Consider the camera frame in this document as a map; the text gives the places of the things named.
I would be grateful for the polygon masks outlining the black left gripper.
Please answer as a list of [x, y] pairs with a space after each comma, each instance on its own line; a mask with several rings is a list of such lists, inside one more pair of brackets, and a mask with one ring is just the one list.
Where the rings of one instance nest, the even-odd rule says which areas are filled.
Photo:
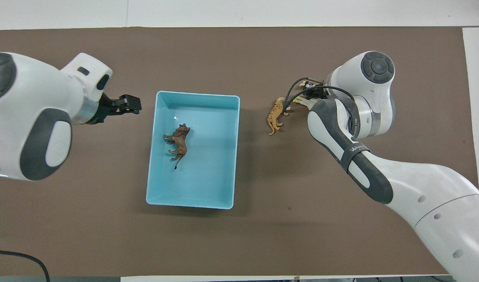
[[110, 99], [103, 93], [99, 99], [97, 111], [91, 118], [91, 124], [103, 123], [107, 116], [139, 114], [141, 109], [141, 100], [138, 97], [124, 94], [118, 99]]

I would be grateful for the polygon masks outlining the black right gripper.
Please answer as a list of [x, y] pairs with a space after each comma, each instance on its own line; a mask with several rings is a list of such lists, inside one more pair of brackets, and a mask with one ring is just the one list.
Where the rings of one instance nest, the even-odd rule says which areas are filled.
[[307, 81], [307, 100], [309, 99], [327, 99], [328, 92], [325, 88], [313, 89], [315, 87], [325, 86], [324, 83]]

